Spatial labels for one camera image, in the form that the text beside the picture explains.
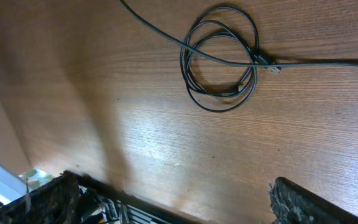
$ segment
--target wood grain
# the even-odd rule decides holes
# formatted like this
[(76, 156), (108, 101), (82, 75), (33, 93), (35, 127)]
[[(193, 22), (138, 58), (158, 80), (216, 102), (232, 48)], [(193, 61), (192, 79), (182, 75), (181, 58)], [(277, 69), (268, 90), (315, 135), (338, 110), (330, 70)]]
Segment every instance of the wood grain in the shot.
[[(183, 39), (221, 1), (127, 2)], [(358, 58), (358, 0), (233, 3), (254, 18), (272, 55)], [(252, 40), (239, 15), (210, 17)], [(247, 60), (231, 40), (202, 50)], [(261, 69), (244, 106), (214, 114), (187, 96), (179, 51), (119, 1), (0, 1), (0, 99), (30, 163), (87, 173), (202, 222), (271, 222), (265, 191), (278, 176), (358, 215), (358, 68)], [(213, 83), (243, 71), (196, 63)]]

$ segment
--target brown wooden surface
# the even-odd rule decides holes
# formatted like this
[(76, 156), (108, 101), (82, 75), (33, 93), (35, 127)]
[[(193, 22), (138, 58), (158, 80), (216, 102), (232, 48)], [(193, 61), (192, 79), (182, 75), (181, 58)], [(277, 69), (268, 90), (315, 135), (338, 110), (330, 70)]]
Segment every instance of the brown wooden surface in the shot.
[[(183, 39), (221, 1), (127, 2)], [(358, 0), (234, 3), (273, 55), (358, 58)], [(212, 17), (252, 40), (239, 15)], [(202, 50), (247, 61), (233, 40)], [(265, 191), (278, 176), (358, 215), (358, 68), (261, 69), (249, 102), (214, 114), (187, 96), (179, 51), (117, 0), (0, 1), (0, 98), (30, 163), (84, 172), (205, 221), (271, 222)], [(242, 72), (195, 63), (213, 83)]]

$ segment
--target wooden table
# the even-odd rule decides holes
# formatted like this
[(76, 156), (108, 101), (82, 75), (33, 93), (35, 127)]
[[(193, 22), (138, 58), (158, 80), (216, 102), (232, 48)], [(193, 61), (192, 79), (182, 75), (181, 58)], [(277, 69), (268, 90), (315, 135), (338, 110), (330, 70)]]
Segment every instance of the wooden table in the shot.
[[(183, 39), (221, 1), (127, 2)], [(358, 58), (358, 0), (233, 3), (272, 55)], [(253, 38), (238, 14), (210, 18)], [(201, 49), (247, 61), (233, 40)], [(0, 99), (29, 162), (55, 175), (87, 173), (201, 222), (271, 222), (266, 190), (278, 176), (358, 215), (358, 68), (260, 69), (254, 96), (215, 114), (188, 97), (179, 51), (117, 0), (0, 1)], [(195, 63), (210, 83), (243, 72)]]

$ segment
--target black straight cable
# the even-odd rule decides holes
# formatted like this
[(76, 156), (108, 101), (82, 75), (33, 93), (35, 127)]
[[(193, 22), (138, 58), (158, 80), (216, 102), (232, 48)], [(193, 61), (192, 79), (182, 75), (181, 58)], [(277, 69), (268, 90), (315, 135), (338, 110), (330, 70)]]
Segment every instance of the black straight cable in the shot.
[[(259, 35), (256, 28), (255, 23), (251, 19), (250, 15), (248, 15), (246, 12), (244, 12), (241, 9), (238, 9), (233, 6), (216, 6), (208, 9), (202, 15), (200, 15), (197, 20), (194, 22), (192, 27), (190, 28), (189, 33), (186, 35), (185, 41), (182, 42), (169, 34), (165, 33), (164, 31), (160, 30), (159, 28), (153, 26), (151, 23), (147, 22), (145, 19), (140, 17), (135, 11), (133, 11), (124, 0), (120, 0), (122, 5), (138, 20), (140, 20), (144, 25), (151, 28), (152, 30), (156, 31), (158, 34), (162, 35), (163, 37), (167, 38), (168, 40), (171, 40), (172, 42), (178, 44), (181, 46), (180, 50), (180, 69), (181, 73), (183, 75), (183, 79), (186, 83), (186, 89), (190, 96), (190, 98), (202, 109), (210, 112), (215, 113), (223, 113), (227, 112), (233, 109), (238, 108), (242, 104), (244, 104), (254, 93), (256, 85), (257, 85), (257, 68), (269, 68), (273, 73), (280, 73), (281, 68), (283, 67), (301, 67), (301, 66), (348, 66), (348, 67), (358, 67), (358, 63), (354, 62), (344, 62), (344, 61), (336, 61), (336, 62), (295, 62), (295, 63), (274, 63), (272, 60), (270, 60), (266, 55), (263, 55), (260, 53), (259, 50)], [(230, 29), (228, 26), (224, 25), (222, 22), (214, 21), (214, 20), (207, 20), (207, 21), (201, 21), (207, 14), (210, 12), (213, 12), (215, 10), (220, 9), (229, 9), (238, 12), (242, 16), (244, 16), (251, 24), (254, 34), (255, 34), (255, 43), (254, 46), (251, 47), (239, 34), (234, 32), (232, 29)], [(202, 25), (205, 24), (215, 24), (222, 28), (223, 31), (217, 31), (214, 32), (201, 40), (199, 40), (196, 44), (193, 46), (190, 46), (190, 39), (192, 33), (196, 29), (199, 29)], [(244, 48), (245, 52), (250, 58), (250, 63), (242, 63), (242, 62), (230, 62), (227, 60), (223, 60), (217, 57), (213, 57), (212, 55), (208, 55), (200, 50), (198, 48), (205, 43), (207, 40), (217, 37), (229, 37), (236, 41), (238, 41), (242, 47)], [(206, 59), (213, 60), (215, 62), (219, 62), (225, 65), (235, 66), (235, 67), (248, 67), (247, 70), (242, 74), (239, 81), (237, 82), (238, 91), (229, 91), (225, 90), (220, 93), (211, 93), (205, 90), (197, 81), (196, 78), (191, 71), (190, 63), (194, 57), (194, 55), (202, 56)], [(230, 108), (224, 109), (224, 110), (212, 110), (207, 107), (204, 107), (203, 105), (199, 104), (197, 100), (192, 95), (192, 91), (202, 94), (202, 95), (209, 95), (219, 98), (232, 98), (237, 97), (243, 94), (246, 94), (244, 99), (242, 99), (237, 105), (232, 106)]]

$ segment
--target cable connector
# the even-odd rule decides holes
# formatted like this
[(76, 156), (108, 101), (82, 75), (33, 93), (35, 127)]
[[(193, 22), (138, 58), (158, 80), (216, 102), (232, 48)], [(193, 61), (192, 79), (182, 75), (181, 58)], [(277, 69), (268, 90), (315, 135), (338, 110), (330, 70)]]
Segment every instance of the cable connector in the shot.
[[(255, 60), (260, 65), (271, 65), (274, 64), (273, 60), (268, 58), (266, 55), (255, 55)], [(273, 74), (279, 74), (281, 73), (281, 67), (265, 67), (266, 69), (269, 69)]]

